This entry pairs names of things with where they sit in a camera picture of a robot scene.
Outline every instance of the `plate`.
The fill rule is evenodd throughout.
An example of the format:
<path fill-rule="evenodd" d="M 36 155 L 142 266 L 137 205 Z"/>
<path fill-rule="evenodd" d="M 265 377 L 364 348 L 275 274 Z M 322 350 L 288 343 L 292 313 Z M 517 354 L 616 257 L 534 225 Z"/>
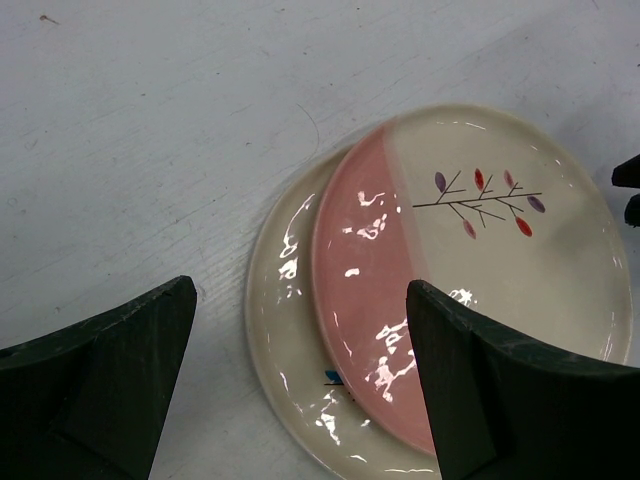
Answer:
<path fill-rule="evenodd" d="M 311 232 L 325 185 L 347 151 L 331 155 L 293 183 L 262 228 L 245 297 L 251 356 L 276 415 L 339 477 L 439 479 L 434 457 L 381 429 L 339 385 L 318 329 Z"/>
<path fill-rule="evenodd" d="M 319 207 L 312 277 L 347 389 L 428 453 L 410 280 L 572 352 L 622 363 L 629 350 L 629 273 L 604 199 L 550 138 L 485 107 L 426 108 L 360 141 Z"/>

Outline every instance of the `ceramic plate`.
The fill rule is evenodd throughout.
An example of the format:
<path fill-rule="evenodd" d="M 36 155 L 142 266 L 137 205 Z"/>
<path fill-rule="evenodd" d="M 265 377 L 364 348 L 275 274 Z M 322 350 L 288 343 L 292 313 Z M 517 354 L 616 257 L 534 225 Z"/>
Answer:
<path fill-rule="evenodd" d="M 425 452 L 410 280 L 576 353 L 622 363 L 629 349 L 629 274 L 604 199 L 551 139 L 487 108 L 423 109 L 359 142 L 322 199 L 312 262 L 321 330 L 348 390 Z"/>
<path fill-rule="evenodd" d="M 318 330 L 310 287 L 311 231 L 320 196 L 345 152 L 291 185 L 264 224 L 245 299 L 253 362 L 285 427 L 338 476 L 439 479 L 435 458 L 378 427 L 339 385 Z"/>

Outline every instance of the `white table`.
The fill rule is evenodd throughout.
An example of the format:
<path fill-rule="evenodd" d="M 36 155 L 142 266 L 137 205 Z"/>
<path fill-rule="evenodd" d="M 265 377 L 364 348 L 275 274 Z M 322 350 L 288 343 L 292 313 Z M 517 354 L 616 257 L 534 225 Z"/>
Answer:
<path fill-rule="evenodd" d="M 550 133 L 622 220 L 632 192 L 609 185 L 640 153 L 639 24 L 637 0 L 4 0 L 0 347 L 190 275 L 151 477 L 330 478 L 244 338 L 248 254 L 284 182 L 352 130 L 472 101 Z"/>

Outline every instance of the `white surface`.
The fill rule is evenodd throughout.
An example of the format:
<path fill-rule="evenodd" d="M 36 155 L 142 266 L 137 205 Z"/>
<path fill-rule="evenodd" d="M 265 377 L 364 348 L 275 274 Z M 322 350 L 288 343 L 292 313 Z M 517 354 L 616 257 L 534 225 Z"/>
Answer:
<path fill-rule="evenodd" d="M 247 253 L 282 182 L 353 129 L 476 101 L 567 147 L 621 219 L 631 192 L 608 185 L 640 152 L 639 23 L 636 0 L 4 0 L 0 346 L 191 275 L 151 477 L 330 478 L 270 411 L 243 332 Z"/>

